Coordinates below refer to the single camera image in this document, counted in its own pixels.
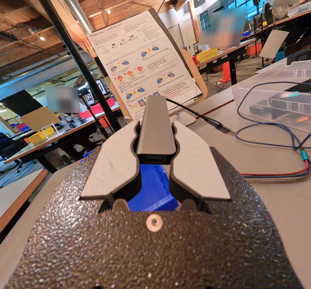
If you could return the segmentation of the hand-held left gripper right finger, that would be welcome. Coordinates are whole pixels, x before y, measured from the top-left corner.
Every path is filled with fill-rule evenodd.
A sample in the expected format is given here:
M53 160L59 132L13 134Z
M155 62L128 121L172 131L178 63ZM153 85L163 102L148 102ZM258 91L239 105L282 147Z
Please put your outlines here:
M177 152L170 164L169 191L182 203L207 200L230 201L231 196L209 145L195 132L173 122Z

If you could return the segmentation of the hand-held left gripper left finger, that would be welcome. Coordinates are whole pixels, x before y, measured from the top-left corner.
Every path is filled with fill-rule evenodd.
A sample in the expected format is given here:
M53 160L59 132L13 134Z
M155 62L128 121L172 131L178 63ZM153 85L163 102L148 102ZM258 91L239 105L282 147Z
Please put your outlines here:
M113 204L117 199L129 202L142 188L142 178L134 143L139 121L132 121L113 134L99 152L80 199L103 199Z

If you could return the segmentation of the grey USB hub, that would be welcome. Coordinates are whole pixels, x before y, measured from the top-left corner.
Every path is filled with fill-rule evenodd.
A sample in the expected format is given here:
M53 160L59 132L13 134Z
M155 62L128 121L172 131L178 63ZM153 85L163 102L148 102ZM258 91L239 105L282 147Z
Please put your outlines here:
M139 162L170 165L176 152L166 98L148 96L136 148Z

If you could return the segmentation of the clear plastic bin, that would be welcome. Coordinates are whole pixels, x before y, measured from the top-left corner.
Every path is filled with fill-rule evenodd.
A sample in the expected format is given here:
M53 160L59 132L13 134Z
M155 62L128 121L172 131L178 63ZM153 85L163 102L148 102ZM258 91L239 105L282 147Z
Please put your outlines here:
M306 133L311 130L310 116L283 116L272 120L268 99L277 93L310 93L311 61L276 62L271 68L259 71L235 86L232 86L233 99L243 115L265 121L283 124Z

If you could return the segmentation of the grey desk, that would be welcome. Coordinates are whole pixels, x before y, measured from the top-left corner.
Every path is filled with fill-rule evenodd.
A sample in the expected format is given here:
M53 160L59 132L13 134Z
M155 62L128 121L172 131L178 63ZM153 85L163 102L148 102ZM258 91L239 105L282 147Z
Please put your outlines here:
M269 209L216 148L230 201L149 212L80 199L101 148L55 190L28 237L21 228L1 245L1 288L304 288Z

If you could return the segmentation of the red plastic bin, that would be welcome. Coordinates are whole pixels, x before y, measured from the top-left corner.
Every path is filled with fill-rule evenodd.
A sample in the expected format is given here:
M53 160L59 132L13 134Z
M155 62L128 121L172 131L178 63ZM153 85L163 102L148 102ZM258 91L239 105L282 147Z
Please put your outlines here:
M112 98L109 98L107 100L107 103L108 105L110 106L110 108L113 110L113 109L116 109L116 108L119 108L119 104L117 103L117 101L112 97ZM96 104L95 106L91 107L91 111L93 112L94 115L97 115L97 114L102 114L104 113L103 109L101 108L100 104ZM79 114L79 116L83 119L88 119L90 117L92 117L92 114L89 110L86 110L85 112L81 112Z

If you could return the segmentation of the background work table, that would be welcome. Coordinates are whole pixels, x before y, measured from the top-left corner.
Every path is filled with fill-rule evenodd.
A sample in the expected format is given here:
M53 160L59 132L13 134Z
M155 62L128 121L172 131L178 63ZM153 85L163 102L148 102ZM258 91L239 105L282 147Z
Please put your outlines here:
M60 148L62 145L68 142L72 142L74 138L72 135L75 133L80 133L83 128L95 123L95 120L101 119L104 119L103 122L106 123L106 127L110 126L113 128L105 113L99 113L95 115L95 119L90 117L87 119L86 123L79 124L73 129L60 132L58 135L53 134L49 139L45 139L44 141L35 145L33 143L28 144L22 150L18 151L9 159L5 160L4 164L15 162L17 160L20 160L22 163L28 163L33 160L37 160L47 171L53 174L57 171L57 169L45 158L45 154Z

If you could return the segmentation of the yellow plastic bin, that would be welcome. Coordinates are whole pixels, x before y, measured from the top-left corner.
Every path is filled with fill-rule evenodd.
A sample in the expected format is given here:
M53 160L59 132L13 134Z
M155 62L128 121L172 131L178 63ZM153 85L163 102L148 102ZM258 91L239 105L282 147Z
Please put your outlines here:
M57 132L55 131L54 127L50 126L45 128L43 131L39 131L29 136L28 138L25 138L24 140L35 145L41 141L49 139L50 137L56 135L56 133Z

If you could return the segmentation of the small wooden display board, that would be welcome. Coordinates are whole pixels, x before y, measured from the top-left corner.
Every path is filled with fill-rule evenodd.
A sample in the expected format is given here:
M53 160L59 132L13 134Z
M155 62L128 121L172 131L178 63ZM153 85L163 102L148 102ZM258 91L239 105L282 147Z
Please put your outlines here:
M41 107L22 116L21 121L31 130L38 132L46 126L59 123L60 119L53 112L49 112L48 107Z

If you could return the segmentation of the orange traffic cone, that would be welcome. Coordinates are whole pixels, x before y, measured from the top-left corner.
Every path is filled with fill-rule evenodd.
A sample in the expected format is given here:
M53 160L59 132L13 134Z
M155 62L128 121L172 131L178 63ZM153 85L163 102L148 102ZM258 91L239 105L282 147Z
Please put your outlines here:
M225 62L223 64L222 79L220 79L220 82L227 83L229 81L231 81L230 62Z

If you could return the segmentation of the black office chair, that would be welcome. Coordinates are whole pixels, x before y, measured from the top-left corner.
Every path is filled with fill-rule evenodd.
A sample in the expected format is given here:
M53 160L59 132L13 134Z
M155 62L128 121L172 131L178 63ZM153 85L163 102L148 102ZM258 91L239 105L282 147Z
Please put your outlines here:
M25 143L15 141L6 136L2 132L0 133L0 157L1 160L5 160L18 153L25 147Z

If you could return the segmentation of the stack of yellow bins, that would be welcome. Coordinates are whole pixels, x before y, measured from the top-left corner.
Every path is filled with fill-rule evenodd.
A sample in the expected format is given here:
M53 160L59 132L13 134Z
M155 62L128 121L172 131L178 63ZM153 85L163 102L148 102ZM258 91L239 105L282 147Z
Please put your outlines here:
M208 49L208 50L205 50L201 53L199 53L197 56L196 56L196 62L197 64L199 63L203 63L215 56L218 55L218 49Z

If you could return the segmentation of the black stand pole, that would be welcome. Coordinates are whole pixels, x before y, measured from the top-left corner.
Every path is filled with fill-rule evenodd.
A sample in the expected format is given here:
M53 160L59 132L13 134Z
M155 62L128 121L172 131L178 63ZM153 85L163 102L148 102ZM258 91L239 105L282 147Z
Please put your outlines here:
M100 106L103 108L107 119L109 120L111 127L114 132L121 129L121 125L118 122L118 119L114 116L110 106L108 105L104 95L100 91L94 77L92 76L90 70L88 69L87 65L85 64L83 58L81 57L74 41L72 40L71 36L69 35L67 29L64 26L64 23L60 19L57 11L55 10L52 2L50 0L39 0L42 7L44 8L45 12L51 19L51 22L55 29L57 30L58 34L60 35L61 39L63 40L64 44L66 45L68 51L70 52L72 58L74 59L76 65L78 66L81 74L88 82L94 96L98 100Z

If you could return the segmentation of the orange crate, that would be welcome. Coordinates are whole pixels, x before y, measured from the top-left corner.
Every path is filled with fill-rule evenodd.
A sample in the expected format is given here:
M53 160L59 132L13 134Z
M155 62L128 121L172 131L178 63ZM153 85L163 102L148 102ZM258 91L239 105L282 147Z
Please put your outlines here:
M259 55L262 51L262 43L257 42L256 44L247 46L247 56L253 56L257 53Z

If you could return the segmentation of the black case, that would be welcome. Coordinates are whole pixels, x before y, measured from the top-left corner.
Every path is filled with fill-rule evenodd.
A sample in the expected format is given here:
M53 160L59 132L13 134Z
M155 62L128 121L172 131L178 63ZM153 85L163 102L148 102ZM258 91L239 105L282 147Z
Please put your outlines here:
M287 46L284 50L286 65L293 62L306 61L311 59L311 36L300 39L295 44Z

